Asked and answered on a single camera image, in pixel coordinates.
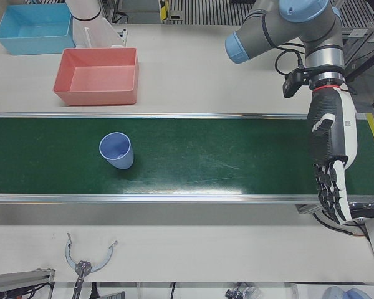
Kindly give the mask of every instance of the metal frame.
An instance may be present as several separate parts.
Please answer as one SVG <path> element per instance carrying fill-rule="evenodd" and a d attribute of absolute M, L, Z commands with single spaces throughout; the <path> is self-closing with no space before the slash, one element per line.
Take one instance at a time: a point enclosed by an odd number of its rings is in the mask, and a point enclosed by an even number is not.
<path fill-rule="evenodd" d="M 0 118 L 189 118 L 189 119 L 287 119 L 305 120 L 306 114 L 259 113 L 110 113 L 110 112 L 0 112 Z M 356 113 L 357 120 L 366 120 L 365 113 Z"/>
<path fill-rule="evenodd" d="M 54 274 L 55 270 L 52 269 L 2 274 L 0 275 L 0 292 L 47 282 L 51 283 L 54 281 Z"/>
<path fill-rule="evenodd" d="M 348 196 L 374 205 L 374 195 Z M 315 194 L 0 194 L 0 204 L 298 204 L 319 206 Z"/>
<path fill-rule="evenodd" d="M 350 64 L 356 54 L 358 54 L 359 50 L 374 36 L 374 24 L 370 29 L 371 33 L 369 33 L 364 39 L 350 39 L 346 42 L 343 47 L 345 66 Z"/>

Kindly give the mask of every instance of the red ring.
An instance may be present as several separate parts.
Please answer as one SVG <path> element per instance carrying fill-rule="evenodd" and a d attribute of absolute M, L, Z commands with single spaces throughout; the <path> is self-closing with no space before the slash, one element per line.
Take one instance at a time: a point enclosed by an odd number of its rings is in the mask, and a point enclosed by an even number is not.
<path fill-rule="evenodd" d="M 334 88 L 334 87 L 341 89 L 341 87 L 339 87 L 338 85 L 323 85 L 323 86 L 317 87 L 315 90 L 313 90 L 313 92 L 316 92 L 317 90 L 320 90 L 323 88 Z"/>

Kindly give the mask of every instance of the red plastic bin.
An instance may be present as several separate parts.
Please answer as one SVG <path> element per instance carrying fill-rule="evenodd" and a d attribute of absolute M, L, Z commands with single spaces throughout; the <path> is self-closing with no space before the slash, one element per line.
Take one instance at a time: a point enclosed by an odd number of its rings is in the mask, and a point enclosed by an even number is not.
<path fill-rule="evenodd" d="M 136 103 L 136 48 L 65 49 L 54 92 L 68 105 Z"/>

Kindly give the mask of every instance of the white table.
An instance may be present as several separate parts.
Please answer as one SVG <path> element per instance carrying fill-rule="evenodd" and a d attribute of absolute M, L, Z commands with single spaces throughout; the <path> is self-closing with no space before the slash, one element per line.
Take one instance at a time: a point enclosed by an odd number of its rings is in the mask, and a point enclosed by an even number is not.
<path fill-rule="evenodd" d="M 249 63 L 232 63 L 224 40 L 229 26 L 128 26 L 127 46 L 140 62 L 137 104 L 68 107 L 53 91 L 60 54 L 11 56 L 0 44 L 0 112 L 298 113 L 310 92 L 282 96 L 283 76 L 273 50 Z M 281 67 L 292 70 L 295 59 Z"/>
<path fill-rule="evenodd" d="M 277 51 L 234 65 L 224 51 L 232 27 L 128 26 L 140 60 L 136 105 L 67 107 L 52 92 L 60 55 L 15 57 L 0 45 L 0 113 L 306 113 L 310 92 L 282 97 Z M 295 59 L 283 61 L 285 69 Z M 0 205 L 0 273 L 54 268 L 64 257 L 113 259 L 86 281 L 374 282 L 364 238 L 332 232 L 294 206 Z"/>

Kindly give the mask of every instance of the floor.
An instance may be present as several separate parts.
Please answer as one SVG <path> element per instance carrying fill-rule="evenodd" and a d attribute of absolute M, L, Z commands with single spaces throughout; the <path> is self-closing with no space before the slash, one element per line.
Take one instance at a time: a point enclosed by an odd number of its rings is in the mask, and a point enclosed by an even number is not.
<path fill-rule="evenodd" d="M 374 43 L 368 43 L 364 46 L 358 57 L 368 53 L 374 49 Z M 351 65 L 351 67 L 358 67 L 361 63 L 366 61 L 366 57 L 356 61 L 356 65 Z M 374 102 L 374 66 L 362 73 L 359 77 L 355 79 L 350 85 L 357 91 L 357 95 L 353 96 L 353 101 L 358 112 L 372 113 L 374 114 L 374 108 L 372 103 Z"/>

